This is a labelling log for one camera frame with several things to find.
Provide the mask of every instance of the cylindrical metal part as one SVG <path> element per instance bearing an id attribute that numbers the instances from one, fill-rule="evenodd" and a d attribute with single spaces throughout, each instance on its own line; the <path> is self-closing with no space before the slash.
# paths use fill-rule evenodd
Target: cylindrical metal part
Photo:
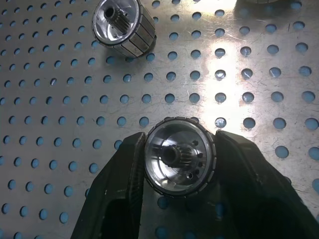
<path id="1" fill-rule="evenodd" d="M 117 25 L 109 21 L 109 16 L 113 16 L 112 9 L 118 9 L 123 14 Z M 129 23 L 126 30 L 123 16 Z M 155 44 L 154 20 L 140 0 L 117 0 L 116 3 L 102 0 L 93 14 L 92 28 L 96 39 L 102 45 L 112 47 L 126 57 L 139 57 Z"/>
<path id="2" fill-rule="evenodd" d="M 104 17 L 117 31 L 121 32 L 123 35 L 128 33 L 130 23 L 120 9 L 110 6 L 104 11 Z"/>

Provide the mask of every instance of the small hole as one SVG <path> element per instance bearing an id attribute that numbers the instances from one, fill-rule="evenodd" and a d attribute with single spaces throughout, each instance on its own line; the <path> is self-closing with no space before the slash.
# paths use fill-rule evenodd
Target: small hole
<path id="1" fill-rule="evenodd" d="M 281 70 L 277 67 L 273 67 L 269 70 L 269 74 L 272 77 L 279 77 L 281 75 Z"/>
<path id="2" fill-rule="evenodd" d="M 222 17 L 223 15 L 225 15 L 225 12 L 224 12 L 224 10 L 217 10 L 216 12 L 215 12 L 215 16 L 216 17 Z"/>
<path id="3" fill-rule="evenodd" d="M 199 71 L 192 71 L 189 76 L 193 81 L 197 81 L 200 77 L 200 72 Z"/>
<path id="4" fill-rule="evenodd" d="M 169 35 L 169 38 L 170 38 L 170 40 L 172 40 L 172 41 L 177 40 L 177 39 L 178 39 L 178 33 L 172 32 L 172 33 Z"/>
<path id="5" fill-rule="evenodd" d="M 140 118 L 140 126 L 146 127 L 150 123 L 149 118 L 142 117 Z"/>
<path id="6" fill-rule="evenodd" d="M 277 155 L 277 157 L 279 158 L 287 158 L 289 155 L 289 151 L 286 147 L 284 146 L 278 146 L 275 149 L 275 154 Z"/>
<path id="7" fill-rule="evenodd" d="M 126 124 L 126 118 L 124 117 L 119 117 L 117 120 L 117 124 L 119 127 L 123 127 Z"/>
<path id="8" fill-rule="evenodd" d="M 302 21 L 296 21 L 296 22 L 294 22 L 294 24 L 293 24 L 293 28 L 294 28 L 295 30 L 302 30 L 304 27 L 305 27 L 305 23 L 302 22 Z"/>
<path id="9" fill-rule="evenodd" d="M 226 126 L 227 122 L 224 118 L 217 118 L 215 120 L 215 125 L 218 128 L 224 128 Z"/>
<path id="10" fill-rule="evenodd" d="M 253 118 L 245 118 L 243 124 L 245 128 L 251 129 L 255 127 L 256 122 Z"/>
<path id="11" fill-rule="evenodd" d="M 149 94 L 145 94 L 142 96 L 142 102 L 145 104 L 148 104 L 149 102 L 151 102 L 152 98 Z"/>
<path id="12" fill-rule="evenodd" d="M 150 82 L 152 79 L 153 79 L 153 74 L 152 74 L 152 73 L 146 73 L 146 74 L 144 75 L 144 80 L 145 80 L 146 82 Z"/>
<path id="13" fill-rule="evenodd" d="M 200 31 L 193 31 L 191 33 L 191 36 L 193 37 L 193 39 L 198 39 L 201 36 L 201 32 Z"/>
<path id="14" fill-rule="evenodd" d="M 128 96 L 128 95 L 122 95 L 122 96 L 120 97 L 120 102 L 121 102 L 122 104 L 127 104 L 127 103 L 129 102 L 129 96 Z"/>
<path id="15" fill-rule="evenodd" d="M 68 167 L 69 167 L 69 170 L 71 172 L 75 172 L 76 168 L 78 167 L 78 164 L 77 164 L 77 162 L 72 161 L 72 162 L 69 163 Z"/>
<path id="16" fill-rule="evenodd" d="M 319 127 L 319 121 L 314 118 L 306 119 L 305 125 L 309 130 L 316 130 Z"/>
<path id="17" fill-rule="evenodd" d="M 246 68 L 242 70 L 241 75 L 244 78 L 244 80 L 248 80 L 253 76 L 253 71 Z"/>
<path id="18" fill-rule="evenodd" d="M 250 53 L 251 53 L 251 48 L 248 47 L 248 46 L 244 46 L 243 48 L 240 49 L 240 53 L 241 53 L 243 56 L 249 56 Z"/>
<path id="19" fill-rule="evenodd" d="M 312 101 L 315 100 L 316 96 L 313 92 L 311 91 L 305 91 L 302 93 L 302 98 L 305 102 L 311 103 Z"/>
<path id="20" fill-rule="evenodd" d="M 217 93 L 215 95 L 215 100 L 218 102 L 218 103 L 223 103 L 225 100 L 226 100 L 226 95 L 224 93 Z"/>
<path id="21" fill-rule="evenodd" d="M 247 35 L 249 32 L 250 32 L 250 28 L 247 27 L 247 26 L 242 26 L 240 29 L 239 29 L 239 32 L 243 35 Z"/>
<path id="22" fill-rule="evenodd" d="M 271 94 L 271 99 L 272 99 L 274 102 L 277 102 L 277 103 L 278 103 L 278 102 L 281 102 L 281 101 L 284 100 L 284 95 L 283 95 L 282 93 L 276 91 L 276 92 L 273 92 L 273 93 Z"/>
<path id="23" fill-rule="evenodd" d="M 176 74 L 175 72 L 168 72 L 168 74 L 166 75 L 166 79 L 168 81 L 173 81 L 176 79 Z"/>
<path id="24" fill-rule="evenodd" d="M 270 45 L 267 47 L 267 51 L 269 54 L 275 55 L 278 53 L 279 51 L 279 47 L 276 45 Z"/>
<path id="25" fill-rule="evenodd" d="M 219 28 L 217 30 L 215 30 L 215 35 L 217 37 L 222 37 L 225 34 L 225 30 L 223 28 Z"/>
<path id="26" fill-rule="evenodd" d="M 299 74 L 302 76 L 309 76 L 311 75 L 311 73 L 312 73 L 312 70 L 308 66 L 302 66 L 299 68 Z"/>
<path id="27" fill-rule="evenodd" d="M 199 99 L 200 99 L 200 96 L 197 93 L 193 93 L 189 96 L 189 101 L 192 103 L 197 103 Z"/>
<path id="28" fill-rule="evenodd" d="M 201 53 L 199 50 L 193 50 L 191 53 L 190 53 L 190 56 L 193 58 L 193 59 L 197 59 L 198 57 L 200 57 Z"/>
<path id="29" fill-rule="evenodd" d="M 175 100 L 175 96 L 173 94 L 167 94 L 165 96 L 165 101 L 169 104 L 173 103 Z"/>

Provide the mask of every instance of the hole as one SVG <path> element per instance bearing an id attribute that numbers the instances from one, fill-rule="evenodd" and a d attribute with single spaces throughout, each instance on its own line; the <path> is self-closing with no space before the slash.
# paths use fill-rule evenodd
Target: hole
<path id="1" fill-rule="evenodd" d="M 170 20 L 173 21 L 173 22 L 179 21 L 179 15 L 174 14 L 173 16 L 170 17 Z"/>
<path id="2" fill-rule="evenodd" d="M 61 213 L 60 214 L 60 222 L 62 223 L 62 224 L 65 224 L 65 223 L 67 223 L 68 222 L 68 219 L 69 219 L 69 215 L 66 213 L 66 212 L 63 212 L 63 213 Z"/>
<path id="3" fill-rule="evenodd" d="M 59 47 L 58 47 L 59 51 L 63 51 L 64 48 L 65 48 L 64 44 L 60 44 Z"/>
<path id="4" fill-rule="evenodd" d="M 192 103 L 197 103 L 199 101 L 200 97 L 199 94 L 193 93 L 189 96 L 189 101 Z"/>
<path id="5" fill-rule="evenodd" d="M 215 95 L 215 100 L 218 102 L 218 103 L 223 103 L 225 100 L 226 100 L 226 95 L 224 93 L 217 93 Z"/>
<path id="6" fill-rule="evenodd" d="M 65 96 L 65 97 L 63 98 L 63 103 L 64 103 L 65 105 L 67 105 L 69 102 L 70 102 L 70 97 L 69 97 L 69 96 Z"/>
<path id="7" fill-rule="evenodd" d="M 81 126 L 81 125 L 84 125 L 85 123 L 85 119 L 83 116 L 80 116 L 77 120 L 76 120 L 76 123 Z"/>
<path id="8" fill-rule="evenodd" d="M 193 59 L 197 59 L 198 57 L 200 57 L 201 53 L 199 50 L 193 50 L 191 53 L 190 53 L 190 56 L 193 58 Z"/>
<path id="9" fill-rule="evenodd" d="M 169 58 L 169 60 L 175 60 L 176 58 L 177 58 L 177 53 L 176 52 L 174 52 L 174 51 L 171 51 L 169 54 L 168 54 L 168 56 L 167 56 L 168 58 Z"/>
<path id="10" fill-rule="evenodd" d="M 56 167 L 58 166 L 58 162 L 56 160 L 51 160 L 50 163 L 49 163 L 49 168 L 51 170 L 54 170 L 56 169 Z"/>
<path id="11" fill-rule="evenodd" d="M 172 40 L 172 41 L 177 40 L 177 39 L 178 39 L 178 33 L 172 32 L 172 33 L 169 35 L 169 38 L 170 38 L 170 40 Z"/>
<path id="12" fill-rule="evenodd" d="M 39 166 L 39 160 L 37 158 L 34 158 L 32 161 L 31 161 L 31 167 L 32 168 L 36 168 L 37 166 Z"/>
<path id="13" fill-rule="evenodd" d="M 30 102 L 30 105 L 34 105 L 36 103 L 36 97 L 31 97 L 29 102 Z"/>
<path id="14" fill-rule="evenodd" d="M 250 53 L 251 53 L 251 48 L 248 47 L 248 46 L 244 46 L 243 48 L 240 49 L 240 53 L 241 53 L 243 56 L 249 56 Z"/>
<path id="15" fill-rule="evenodd" d="M 269 54 L 275 55 L 275 54 L 278 53 L 279 48 L 276 45 L 270 45 L 270 46 L 267 47 L 267 51 L 268 51 Z"/>
<path id="16" fill-rule="evenodd" d="M 272 77 L 279 77 L 281 75 L 281 70 L 277 67 L 273 67 L 269 70 L 269 74 Z"/>
<path id="17" fill-rule="evenodd" d="M 48 212 L 46 209 L 41 209 L 41 211 L 39 212 L 39 218 L 41 220 L 45 220 L 48 217 Z"/>
<path id="18" fill-rule="evenodd" d="M 247 26 L 242 26 L 240 29 L 239 29 L 239 32 L 243 35 L 247 35 L 249 32 L 250 32 L 250 28 L 247 27 Z"/>
<path id="19" fill-rule="evenodd" d="M 146 127 L 150 123 L 149 118 L 142 117 L 140 118 L 140 126 Z"/>
<path id="20" fill-rule="evenodd" d="M 253 76 L 253 71 L 246 68 L 246 69 L 242 70 L 241 75 L 244 78 L 244 80 L 248 80 Z"/>
<path id="21" fill-rule="evenodd" d="M 306 119 L 305 125 L 309 130 L 316 130 L 319 127 L 319 122 L 314 118 L 309 118 Z"/>
<path id="22" fill-rule="evenodd" d="M 166 75 L 166 79 L 168 81 L 173 81 L 176 79 L 176 74 L 175 72 L 168 72 L 168 74 Z"/>
<path id="23" fill-rule="evenodd" d="M 114 56 L 109 56 L 108 58 L 106 58 L 106 63 L 114 64 L 115 63 L 115 57 Z"/>
<path id="24" fill-rule="evenodd" d="M 273 93 L 271 94 L 271 99 L 272 99 L 274 102 L 277 102 L 277 103 L 278 103 L 278 102 L 283 101 L 284 95 L 283 95 L 282 93 L 276 91 L 276 92 L 273 92 Z"/>
<path id="25" fill-rule="evenodd" d="M 75 172 L 77 167 L 78 167 L 77 162 L 72 161 L 72 162 L 69 163 L 69 170 L 71 172 Z"/>
<path id="26" fill-rule="evenodd" d="M 192 18 L 194 20 L 199 20 L 201 18 L 201 13 L 200 12 L 194 12 L 192 15 Z"/>
<path id="27" fill-rule="evenodd" d="M 22 160 L 20 157 L 15 158 L 15 160 L 13 162 L 15 167 L 19 167 L 21 165 L 21 163 L 22 163 Z"/>
<path id="28" fill-rule="evenodd" d="M 222 79 L 226 77 L 226 72 L 223 70 L 218 70 L 215 72 L 215 77 L 218 81 L 221 81 Z"/>
<path id="29" fill-rule="evenodd" d="M 126 74 L 124 77 L 123 77 L 123 81 L 124 82 L 130 82 L 132 79 L 132 76 L 130 74 Z"/>
<path id="30" fill-rule="evenodd" d="M 278 146 L 275 149 L 275 154 L 277 155 L 277 157 L 279 158 L 287 158 L 289 155 L 289 151 L 286 147 L 284 146 Z"/>
<path id="31" fill-rule="evenodd" d="M 276 129 L 283 129 L 286 127 L 286 121 L 283 118 L 276 118 L 273 121 L 273 125 Z"/>
<path id="32" fill-rule="evenodd" d="M 85 29 L 85 27 L 84 27 L 84 26 L 80 26 L 80 27 L 78 28 L 78 32 L 83 32 L 83 31 L 84 31 L 84 29 Z"/>
<path id="33" fill-rule="evenodd" d="M 219 28 L 217 30 L 215 30 L 215 35 L 217 37 L 222 37 L 225 34 L 225 30 L 223 28 Z"/>
<path id="34" fill-rule="evenodd" d="M 312 101 L 315 100 L 316 96 L 313 92 L 311 91 L 305 91 L 302 93 L 302 98 L 304 101 L 306 101 L 307 103 L 311 103 Z"/>
<path id="35" fill-rule="evenodd" d="M 81 103 L 82 104 L 87 104 L 89 102 L 89 97 L 87 97 L 87 96 L 82 96 L 82 98 L 81 98 Z"/>
<path id="36" fill-rule="evenodd" d="M 120 97 L 120 102 L 121 102 L 122 104 L 126 104 L 127 102 L 129 102 L 129 96 L 127 96 L 127 95 L 122 95 L 122 96 Z"/>
<path id="37" fill-rule="evenodd" d="M 197 81 L 200 77 L 200 72 L 192 71 L 189 76 L 193 81 Z"/>
<path id="38" fill-rule="evenodd" d="M 217 10 L 216 12 L 215 12 L 215 16 L 216 17 L 222 17 L 223 15 L 225 15 L 225 12 L 224 12 L 224 10 Z"/>
<path id="39" fill-rule="evenodd" d="M 24 118 L 24 123 L 25 123 L 25 124 L 30 124 L 31 121 L 32 121 L 31 116 L 27 116 L 27 117 Z"/>
<path id="40" fill-rule="evenodd" d="M 36 143 L 36 145 L 41 146 L 41 145 L 43 145 L 43 141 L 44 141 L 43 137 L 38 137 L 36 139 L 35 143 Z"/>
<path id="41" fill-rule="evenodd" d="M 227 122 L 224 118 L 217 118 L 215 120 L 215 125 L 218 128 L 224 128 L 226 126 Z"/>
<path id="42" fill-rule="evenodd" d="M 250 93 L 250 92 L 246 92 L 246 93 L 243 94 L 242 98 L 243 98 L 244 102 L 251 103 L 251 102 L 253 102 L 255 96 L 252 93 Z"/>
<path id="43" fill-rule="evenodd" d="M 191 36 L 193 37 L 193 39 L 198 39 L 200 36 L 201 36 L 201 32 L 196 30 L 196 31 L 193 31 L 191 33 Z"/>
<path id="44" fill-rule="evenodd" d="M 166 209 L 169 206 L 169 200 L 166 197 L 159 197 L 158 199 L 158 207 L 161 209 Z"/>
<path id="45" fill-rule="evenodd" d="M 104 117 L 102 117 L 102 116 L 100 116 L 100 117 L 98 117 L 98 118 L 96 119 L 96 124 L 97 124 L 98 126 L 104 125 L 104 122 L 105 122 L 105 119 L 104 119 Z"/>
<path id="46" fill-rule="evenodd" d="M 122 144 L 121 140 L 116 140 L 114 143 L 114 149 L 118 150 L 121 144 Z"/>
<path id="47" fill-rule="evenodd" d="M 300 42 L 296 45 L 296 51 L 300 52 L 300 53 L 305 53 L 306 51 L 308 51 L 308 45 Z"/>
<path id="48" fill-rule="evenodd" d="M 305 27 L 305 23 L 302 21 L 296 21 L 293 24 L 294 30 L 302 30 Z"/>
<path id="49" fill-rule="evenodd" d="M 268 24 L 265 29 L 269 33 L 274 33 L 277 30 L 277 27 L 274 24 Z"/>
<path id="50" fill-rule="evenodd" d="M 103 95 L 100 97 L 100 103 L 106 104 L 108 102 L 109 98 L 106 95 Z"/>
<path id="51" fill-rule="evenodd" d="M 98 165 L 96 163 L 92 163 L 90 165 L 90 168 L 89 168 L 90 173 L 96 173 L 98 171 L 98 169 L 99 169 L 99 167 L 98 167 Z"/>
<path id="52" fill-rule="evenodd" d="M 91 77 L 91 76 L 85 77 L 84 83 L 85 83 L 85 84 L 91 84 L 91 83 L 92 83 L 92 77 Z"/>
<path id="53" fill-rule="evenodd" d="M 312 147 L 309 149 L 308 154 L 310 158 L 314 160 L 319 160 L 319 148 L 318 147 Z"/>
<path id="54" fill-rule="evenodd" d="M 159 5 L 160 5 L 160 1 L 154 1 L 154 2 L 152 2 L 152 6 L 153 6 L 154 8 L 157 8 Z"/>
<path id="55" fill-rule="evenodd" d="M 20 140 L 19 140 L 19 143 L 20 143 L 21 145 L 24 145 L 24 144 L 26 143 L 26 137 L 25 137 L 25 136 L 22 136 L 22 137 L 20 138 Z"/>
<path id="56" fill-rule="evenodd" d="M 66 117 L 61 116 L 61 117 L 59 118 L 59 125 L 64 125 L 65 122 L 66 122 Z"/>
<path id="57" fill-rule="evenodd" d="M 152 74 L 152 73 L 146 73 L 146 74 L 144 75 L 144 80 L 145 80 L 146 82 L 150 82 L 152 79 L 153 79 L 153 74 Z"/>
<path id="58" fill-rule="evenodd" d="M 25 185 L 25 190 L 26 190 L 27 192 L 31 192 L 31 191 L 33 190 L 33 188 L 34 188 L 34 185 L 33 185 L 32 182 L 27 182 L 27 183 L 26 183 L 26 185 Z"/>
<path id="59" fill-rule="evenodd" d="M 94 65 L 95 64 L 95 58 L 94 57 L 91 57 L 89 60 L 88 60 L 88 64 L 90 66 Z"/>
<path id="60" fill-rule="evenodd" d="M 312 73 L 312 70 L 308 66 L 302 66 L 299 68 L 299 74 L 302 76 L 309 76 L 311 75 L 311 73 Z"/>
<path id="61" fill-rule="evenodd" d="M 126 124 L 126 118 L 125 117 L 119 117 L 117 120 L 117 124 L 119 127 L 123 127 Z"/>
<path id="62" fill-rule="evenodd" d="M 142 102 L 145 104 L 148 104 L 149 102 L 151 102 L 152 98 L 149 94 L 145 94 L 142 96 Z"/>
<path id="63" fill-rule="evenodd" d="M 61 146 L 61 144 L 62 144 L 62 139 L 61 138 L 56 138 L 54 140 L 54 146 L 55 147 L 59 147 L 59 146 Z"/>
<path id="64" fill-rule="evenodd" d="M 169 104 L 173 103 L 174 100 L 175 100 L 175 96 L 173 94 L 167 94 L 165 96 L 165 101 Z"/>

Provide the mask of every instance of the perforated metal sheet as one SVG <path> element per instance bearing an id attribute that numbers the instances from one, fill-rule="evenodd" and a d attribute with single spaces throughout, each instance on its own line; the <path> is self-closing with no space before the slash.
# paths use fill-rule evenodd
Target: perforated metal sheet
<path id="1" fill-rule="evenodd" d="M 318 215 L 317 1 L 144 0 L 157 44 L 133 61 L 94 41 L 98 0 L 59 2 L 0 4 L 2 238 L 70 238 L 119 140 L 167 116 L 254 141 Z M 167 235 L 145 191 L 140 238 Z"/>

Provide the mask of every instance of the metal surface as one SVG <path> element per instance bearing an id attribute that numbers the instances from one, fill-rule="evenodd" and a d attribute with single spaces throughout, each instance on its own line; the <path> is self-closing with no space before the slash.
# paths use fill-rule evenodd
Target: metal surface
<path id="1" fill-rule="evenodd" d="M 102 0 L 95 9 L 92 27 L 102 45 L 126 57 L 141 56 L 155 44 L 154 20 L 140 0 Z"/>
<path id="2" fill-rule="evenodd" d="M 153 1 L 144 0 L 158 19 L 155 57 L 132 62 L 94 42 L 91 20 L 98 0 L 71 2 L 55 6 L 48 1 L 45 8 L 38 0 L 1 2 L 0 52 L 6 54 L 0 56 L 0 206 L 9 204 L 9 211 L 1 213 L 0 228 L 5 237 L 21 232 L 23 238 L 70 238 L 85 192 L 97 175 L 89 169 L 95 172 L 97 165 L 99 171 L 106 164 L 120 143 L 117 140 L 148 132 L 167 116 L 197 117 L 211 132 L 219 129 L 216 124 L 227 123 L 223 129 L 255 142 L 318 215 L 318 1 L 286 1 L 283 7 L 271 8 L 235 0 L 174 0 L 175 4 L 162 0 L 155 7 Z M 276 54 L 268 52 L 271 45 L 278 47 L 269 48 L 271 53 L 278 50 Z M 244 69 L 251 70 L 251 78 L 246 80 L 251 72 Z M 199 95 L 197 103 L 193 94 Z M 84 124 L 79 117 L 85 118 Z M 39 137 L 44 139 L 40 146 Z M 62 143 L 56 147 L 58 137 Z M 75 148 L 77 138 L 81 144 Z M 99 149 L 93 147 L 93 142 L 99 144 L 96 139 L 102 142 Z M 32 168 L 35 158 L 39 165 Z M 55 164 L 52 160 L 57 162 L 54 170 L 49 167 Z M 72 161 L 77 163 L 75 171 Z M 12 190 L 10 180 L 15 180 Z M 33 190 L 28 192 L 30 181 Z M 46 184 L 53 186 L 50 194 L 44 191 Z M 69 197 L 64 194 L 67 186 L 73 189 Z M 169 235 L 177 236 L 173 238 L 193 230 L 186 223 L 174 231 L 170 220 L 180 218 L 172 209 L 175 202 L 163 210 L 158 198 L 146 184 L 141 238 L 156 238 L 157 227 L 166 227 Z M 25 217 L 20 215 L 23 206 L 28 209 Z M 45 220 L 39 218 L 42 209 L 47 211 Z M 60 222 L 62 212 L 68 214 L 65 224 Z"/>
<path id="3" fill-rule="evenodd" d="M 216 164 L 207 134 L 190 119 L 171 118 L 157 124 L 145 143 L 150 183 L 169 196 L 185 196 L 203 188 Z"/>

